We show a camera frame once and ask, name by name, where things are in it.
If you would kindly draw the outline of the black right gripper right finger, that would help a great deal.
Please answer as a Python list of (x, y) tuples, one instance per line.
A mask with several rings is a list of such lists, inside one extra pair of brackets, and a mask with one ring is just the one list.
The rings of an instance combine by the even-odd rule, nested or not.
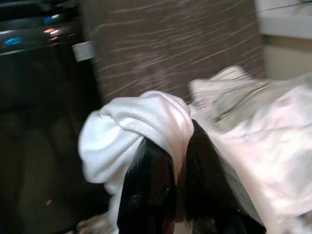
[(185, 166), (185, 208), (191, 234), (266, 234), (233, 167), (193, 121)]

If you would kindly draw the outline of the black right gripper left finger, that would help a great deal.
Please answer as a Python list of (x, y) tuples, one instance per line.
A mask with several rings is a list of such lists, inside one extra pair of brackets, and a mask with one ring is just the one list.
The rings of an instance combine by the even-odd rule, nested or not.
[(118, 234), (173, 234), (176, 183), (170, 155), (149, 139), (136, 151), (123, 183)]

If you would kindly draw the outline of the white cloth garment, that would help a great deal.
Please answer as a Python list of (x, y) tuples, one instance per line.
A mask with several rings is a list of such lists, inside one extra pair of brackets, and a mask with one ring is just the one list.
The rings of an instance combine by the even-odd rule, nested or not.
[(86, 119), (78, 138), (82, 171), (88, 182), (103, 184), (111, 195), (110, 234), (117, 234), (117, 212), (125, 175), (141, 142), (147, 138), (169, 154), (178, 179), (194, 125), (183, 99), (148, 91), (138, 97), (118, 97)]

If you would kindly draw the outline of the pale pink clothes pile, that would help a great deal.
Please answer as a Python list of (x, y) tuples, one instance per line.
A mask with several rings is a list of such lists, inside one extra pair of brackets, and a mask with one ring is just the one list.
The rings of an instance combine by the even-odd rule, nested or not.
[(267, 234), (312, 234), (312, 72), (255, 79), (232, 66), (189, 89), (195, 120), (236, 171)]

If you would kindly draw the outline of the dark white-lined patterned fabric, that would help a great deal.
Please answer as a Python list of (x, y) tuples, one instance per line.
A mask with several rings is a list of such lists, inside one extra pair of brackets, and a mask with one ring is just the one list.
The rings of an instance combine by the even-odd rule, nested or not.
[(239, 65), (263, 78), (254, 0), (79, 0), (103, 102), (188, 83)]

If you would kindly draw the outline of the white label sticker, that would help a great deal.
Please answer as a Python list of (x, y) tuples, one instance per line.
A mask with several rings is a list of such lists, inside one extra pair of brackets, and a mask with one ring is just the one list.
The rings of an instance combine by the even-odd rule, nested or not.
[(93, 45), (90, 41), (77, 43), (72, 46), (77, 62), (89, 60), (94, 57)]

